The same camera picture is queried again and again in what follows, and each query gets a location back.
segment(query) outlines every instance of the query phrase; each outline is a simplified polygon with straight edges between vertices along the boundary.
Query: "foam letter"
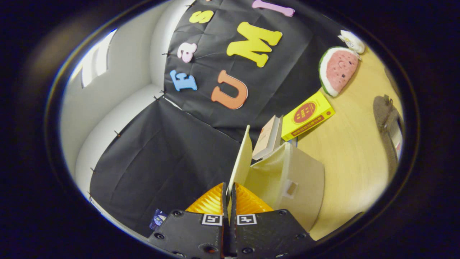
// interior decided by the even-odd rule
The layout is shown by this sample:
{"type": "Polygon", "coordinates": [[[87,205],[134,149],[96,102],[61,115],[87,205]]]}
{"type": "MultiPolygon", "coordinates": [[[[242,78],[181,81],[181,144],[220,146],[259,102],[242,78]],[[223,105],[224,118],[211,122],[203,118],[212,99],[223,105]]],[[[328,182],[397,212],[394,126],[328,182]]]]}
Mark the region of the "foam letter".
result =
{"type": "Polygon", "coordinates": [[[177,57],[182,58],[185,63],[190,62],[190,60],[192,60],[193,53],[196,51],[196,47],[195,43],[190,44],[184,42],[180,44],[179,49],[177,50],[177,57]]]}
{"type": "Polygon", "coordinates": [[[253,2],[253,8],[270,9],[270,10],[273,10],[273,11],[280,12],[280,13],[284,14],[287,17],[292,17],[292,15],[294,15],[294,13],[295,13],[295,10],[290,8],[290,7],[277,6],[277,5],[274,5],[274,4],[265,3],[262,0],[255,0],[253,2]]]}
{"type": "Polygon", "coordinates": [[[254,61],[258,67],[265,66],[267,63],[267,54],[257,54],[254,52],[271,52],[271,48],[267,46],[262,40],[274,46],[278,44],[283,33],[279,31],[271,31],[252,26],[247,22],[242,22],[236,29],[241,35],[245,36],[247,41],[235,41],[227,47],[227,55],[234,54],[243,56],[247,59],[254,61]]]}
{"type": "Polygon", "coordinates": [[[188,79],[185,79],[187,74],[179,73],[176,75],[175,70],[171,71],[169,75],[171,76],[172,82],[174,83],[174,87],[177,91],[185,88],[192,88],[195,91],[198,89],[198,87],[196,87],[195,78],[192,75],[190,75],[188,79]]]}
{"type": "Polygon", "coordinates": [[[218,83],[227,83],[238,90],[238,95],[233,98],[225,94],[220,90],[220,87],[214,87],[213,93],[211,94],[211,100],[213,102],[220,102],[225,107],[236,110],[243,106],[247,98],[247,86],[240,80],[227,75],[227,71],[222,70],[217,77],[218,83]]]}
{"type": "Polygon", "coordinates": [[[192,14],[192,16],[189,19],[189,22],[193,24],[195,23],[204,24],[204,23],[209,22],[211,18],[213,17],[213,15],[214,15],[214,12],[210,10],[204,11],[204,12],[197,11],[192,14]]]}

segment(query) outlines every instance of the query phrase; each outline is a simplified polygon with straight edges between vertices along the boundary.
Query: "wooden floor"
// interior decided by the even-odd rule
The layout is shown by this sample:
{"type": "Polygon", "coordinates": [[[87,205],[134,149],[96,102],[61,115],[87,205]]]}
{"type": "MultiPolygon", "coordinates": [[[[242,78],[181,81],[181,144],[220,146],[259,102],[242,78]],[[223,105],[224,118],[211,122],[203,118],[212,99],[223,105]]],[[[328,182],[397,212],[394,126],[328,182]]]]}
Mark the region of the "wooden floor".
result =
{"type": "Polygon", "coordinates": [[[389,181],[373,101],[377,95],[389,95],[402,116],[401,103],[378,57],[369,48],[361,57],[355,75],[343,92],[335,98],[325,94],[336,114],[299,136],[298,148],[325,166],[322,207],[310,231],[315,240],[334,231],[355,214],[366,211],[389,181]]]}

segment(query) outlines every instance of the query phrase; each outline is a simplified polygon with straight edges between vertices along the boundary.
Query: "window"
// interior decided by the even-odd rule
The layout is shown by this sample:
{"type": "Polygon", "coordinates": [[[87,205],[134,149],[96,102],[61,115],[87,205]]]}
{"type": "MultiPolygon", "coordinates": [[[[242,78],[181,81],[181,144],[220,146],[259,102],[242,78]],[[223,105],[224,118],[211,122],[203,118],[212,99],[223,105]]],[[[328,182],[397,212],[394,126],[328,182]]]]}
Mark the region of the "window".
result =
{"type": "Polygon", "coordinates": [[[81,72],[81,86],[84,88],[109,69],[107,64],[109,45],[116,31],[116,29],[111,31],[85,54],[70,76],[70,80],[81,72]]]}

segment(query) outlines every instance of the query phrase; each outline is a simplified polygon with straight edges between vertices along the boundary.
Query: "white plush toy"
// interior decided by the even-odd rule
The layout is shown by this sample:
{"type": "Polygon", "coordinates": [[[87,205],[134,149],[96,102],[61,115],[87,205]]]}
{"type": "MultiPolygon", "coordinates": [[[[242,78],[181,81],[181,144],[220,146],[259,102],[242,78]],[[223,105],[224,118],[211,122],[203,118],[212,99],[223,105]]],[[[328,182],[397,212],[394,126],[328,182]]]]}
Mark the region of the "white plush toy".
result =
{"type": "Polygon", "coordinates": [[[338,36],[339,39],[344,41],[348,48],[356,51],[359,54],[364,53],[364,50],[366,49],[364,43],[360,39],[358,39],[358,37],[356,37],[353,33],[341,29],[340,34],[341,35],[338,36]]]}

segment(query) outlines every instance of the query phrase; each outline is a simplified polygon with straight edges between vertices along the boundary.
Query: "yellow box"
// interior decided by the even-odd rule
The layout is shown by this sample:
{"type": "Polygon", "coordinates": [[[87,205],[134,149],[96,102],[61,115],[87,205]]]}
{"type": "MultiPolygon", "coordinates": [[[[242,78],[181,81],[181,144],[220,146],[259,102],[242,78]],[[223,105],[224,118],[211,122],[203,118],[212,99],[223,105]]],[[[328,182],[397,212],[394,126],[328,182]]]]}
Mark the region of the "yellow box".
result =
{"type": "Polygon", "coordinates": [[[334,114],[335,111],[326,97],[318,91],[284,116],[281,137],[285,141],[289,141],[314,128],[334,114]]]}

